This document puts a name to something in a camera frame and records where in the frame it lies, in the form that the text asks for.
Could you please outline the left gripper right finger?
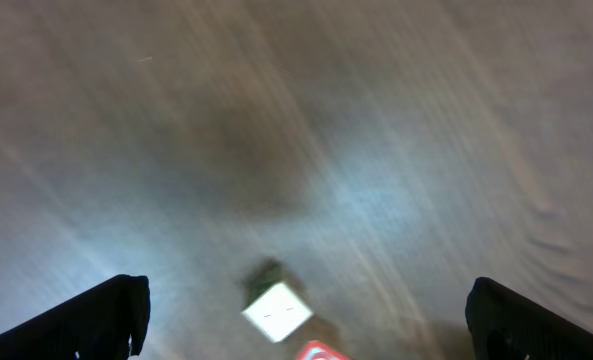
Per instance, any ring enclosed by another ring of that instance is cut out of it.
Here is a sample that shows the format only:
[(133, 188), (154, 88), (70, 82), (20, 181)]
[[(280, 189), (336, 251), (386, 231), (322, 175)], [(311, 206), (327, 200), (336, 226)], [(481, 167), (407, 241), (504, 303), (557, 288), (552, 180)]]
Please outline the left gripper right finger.
[(477, 360), (593, 359), (593, 333), (488, 277), (475, 280), (465, 317)]

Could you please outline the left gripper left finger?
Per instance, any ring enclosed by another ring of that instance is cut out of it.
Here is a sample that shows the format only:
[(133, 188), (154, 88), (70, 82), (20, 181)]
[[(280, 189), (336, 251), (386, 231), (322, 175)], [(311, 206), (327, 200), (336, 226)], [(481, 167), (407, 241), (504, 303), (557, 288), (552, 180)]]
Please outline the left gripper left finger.
[(126, 360), (150, 314), (149, 279), (117, 275), (0, 334), (0, 359)]

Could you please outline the white letter I block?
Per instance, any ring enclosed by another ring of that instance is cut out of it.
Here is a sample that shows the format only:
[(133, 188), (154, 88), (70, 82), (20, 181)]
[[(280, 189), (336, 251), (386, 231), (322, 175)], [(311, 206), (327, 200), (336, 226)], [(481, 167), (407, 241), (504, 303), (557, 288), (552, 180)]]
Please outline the white letter I block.
[(271, 343), (295, 333), (314, 312), (299, 282), (276, 259), (266, 259), (245, 279), (242, 316)]

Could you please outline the red letter U block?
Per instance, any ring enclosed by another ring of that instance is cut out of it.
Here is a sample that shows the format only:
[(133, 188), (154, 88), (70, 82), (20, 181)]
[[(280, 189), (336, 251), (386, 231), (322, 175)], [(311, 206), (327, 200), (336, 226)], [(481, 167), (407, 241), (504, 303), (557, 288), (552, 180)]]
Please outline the red letter U block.
[(296, 360), (350, 360), (350, 358), (323, 342), (310, 341), (298, 353)]

